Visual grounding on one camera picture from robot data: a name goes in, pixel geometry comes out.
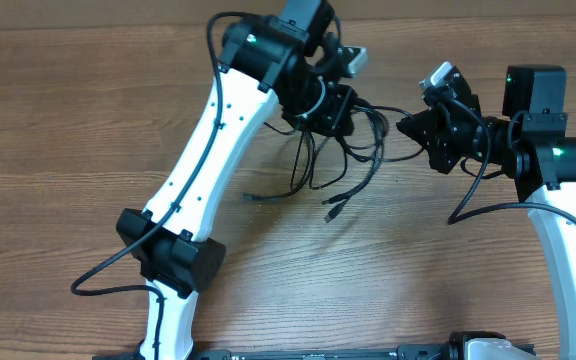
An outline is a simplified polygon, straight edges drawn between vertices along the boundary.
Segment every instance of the cable connector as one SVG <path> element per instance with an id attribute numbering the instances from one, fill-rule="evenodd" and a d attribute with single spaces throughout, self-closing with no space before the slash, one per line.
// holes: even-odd
<path id="1" fill-rule="evenodd" d="M 341 211 L 344 209 L 344 206 L 346 206 L 346 203 L 348 203 L 348 200 L 345 200 L 344 202 L 335 205 L 334 208 L 332 208 L 332 210 L 330 210 L 328 212 L 328 215 L 326 215 L 326 217 L 324 218 L 324 220 L 326 221 L 326 223 L 331 222 L 334 218 L 337 217 L 337 215 L 339 215 L 339 213 L 341 213 Z"/>

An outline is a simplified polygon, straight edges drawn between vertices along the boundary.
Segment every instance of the wooden table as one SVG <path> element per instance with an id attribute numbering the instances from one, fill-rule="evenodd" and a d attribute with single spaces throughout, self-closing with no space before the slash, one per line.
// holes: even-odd
<path id="1" fill-rule="evenodd" d="M 80 298 L 69 286 L 122 247 L 121 210 L 142 208 L 183 150 L 210 86 L 203 34 L 197 26 L 0 32 L 0 359 L 86 359 L 142 338 L 145 294 Z M 347 22 L 344 39 L 369 49 L 352 82 L 359 94 L 409 111 L 423 109 L 417 82 L 443 60 L 498 116 L 507 65 L 561 64 L 576 135 L 576 17 Z M 278 116 L 272 123 L 286 127 Z M 353 141 L 367 142 L 357 123 Z M 387 141 L 389 156 L 417 149 L 396 131 Z M 382 167 L 330 224 L 320 200 L 360 181 L 365 166 L 285 202 L 242 200 L 244 191 L 287 189 L 297 142 L 262 129 L 228 187 L 213 232 L 228 255 L 200 297 L 198 346 L 380 348 L 485 329 L 556 357 L 553 295 L 524 211 L 447 226 L 472 178 L 430 170 L 425 154 Z M 320 181 L 342 165 L 335 146 L 323 157 Z M 513 183 L 498 178 L 470 207 L 512 200 Z M 141 283 L 138 272 L 125 259 L 89 286 Z"/>

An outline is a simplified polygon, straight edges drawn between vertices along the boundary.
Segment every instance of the wall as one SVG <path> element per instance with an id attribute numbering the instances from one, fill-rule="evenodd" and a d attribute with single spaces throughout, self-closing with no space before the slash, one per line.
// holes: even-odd
<path id="1" fill-rule="evenodd" d="M 345 20 L 576 15 L 576 0 L 330 0 Z M 283 0 L 0 0 L 0 29 L 203 23 L 217 11 L 277 13 Z"/>

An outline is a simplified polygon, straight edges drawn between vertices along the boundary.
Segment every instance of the wooden tabletop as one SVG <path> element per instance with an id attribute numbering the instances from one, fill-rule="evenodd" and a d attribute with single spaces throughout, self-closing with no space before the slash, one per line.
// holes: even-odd
<path id="1" fill-rule="evenodd" d="M 561 64 L 576 135 L 576 17 L 346 22 L 344 39 L 369 51 L 352 81 L 359 94 L 409 111 L 424 108 L 417 82 L 444 60 L 497 116 L 507 65 Z M 0 32 L 0 359 L 87 359 L 142 339 L 145 294 L 81 298 L 70 283 L 122 247 L 121 210 L 143 208 L 164 182 L 210 79 L 199 26 Z M 368 142 L 357 123 L 352 142 Z M 320 201 L 360 181 L 366 166 L 285 202 L 244 201 L 245 191 L 288 188 L 297 143 L 260 130 L 224 195 L 212 237 L 228 254 L 200 296 L 199 346 L 383 348 L 490 330 L 556 357 L 553 295 L 524 211 L 447 226 L 472 178 L 430 170 L 425 154 L 383 166 L 330 224 Z M 389 156 L 416 149 L 396 131 L 387 139 Z M 316 182 L 336 176 L 336 146 L 319 164 Z M 469 208 L 514 200 L 512 181 L 497 178 Z M 89 287 L 142 281 L 130 258 Z"/>

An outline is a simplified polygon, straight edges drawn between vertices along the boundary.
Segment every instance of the wood grain surface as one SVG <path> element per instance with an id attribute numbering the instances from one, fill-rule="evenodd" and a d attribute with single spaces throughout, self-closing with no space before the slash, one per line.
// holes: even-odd
<path id="1" fill-rule="evenodd" d="M 507 65 L 561 64 L 576 135 L 576 17 L 345 22 L 344 39 L 369 50 L 359 94 L 409 111 L 424 108 L 417 82 L 443 60 L 497 116 Z M 121 210 L 142 208 L 165 180 L 210 78 L 203 26 L 0 32 L 0 359 L 86 359 L 143 337 L 145 294 L 80 298 L 69 286 L 122 247 Z M 356 122 L 352 142 L 368 142 Z M 287 189 L 297 142 L 262 129 L 224 195 L 212 237 L 228 254 L 200 296 L 198 346 L 383 348 L 485 329 L 556 357 L 553 295 L 524 211 L 447 226 L 472 179 L 430 170 L 425 154 L 382 167 L 330 224 L 320 201 L 365 166 L 285 202 L 242 200 Z M 396 131 L 387 140 L 389 156 L 416 149 Z M 336 176 L 340 155 L 326 148 L 316 181 Z M 469 208 L 512 200 L 498 178 Z M 138 272 L 124 259 L 89 286 L 141 283 Z"/>
<path id="2" fill-rule="evenodd" d="M 576 0 L 329 0 L 343 20 L 576 15 Z M 276 14 L 285 0 L 0 0 L 0 30 L 201 24 L 217 10 Z"/>

